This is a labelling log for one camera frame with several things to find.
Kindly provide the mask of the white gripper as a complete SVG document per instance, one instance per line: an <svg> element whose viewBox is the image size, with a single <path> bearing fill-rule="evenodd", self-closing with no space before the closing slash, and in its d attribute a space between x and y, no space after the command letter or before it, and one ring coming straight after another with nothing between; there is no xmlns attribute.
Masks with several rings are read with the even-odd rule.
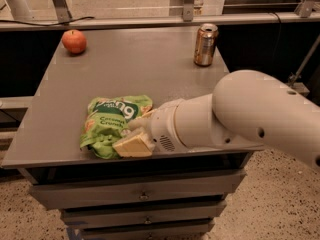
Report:
<svg viewBox="0 0 320 240"><path fill-rule="evenodd" d="M175 129L175 112L182 99L166 102L128 123L130 130L147 128L150 124L152 139L160 153L182 153L187 148L180 141ZM144 131L134 131L115 142L112 147L121 157L151 156L155 145Z"/></svg>

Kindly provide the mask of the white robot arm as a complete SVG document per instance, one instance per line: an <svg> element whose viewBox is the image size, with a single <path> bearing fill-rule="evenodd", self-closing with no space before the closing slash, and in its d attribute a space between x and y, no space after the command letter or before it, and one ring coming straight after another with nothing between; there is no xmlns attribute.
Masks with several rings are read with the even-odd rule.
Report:
<svg viewBox="0 0 320 240"><path fill-rule="evenodd" d="M129 123L122 157L278 149L320 170L320 108L267 74L227 74L213 92L166 102Z"/></svg>

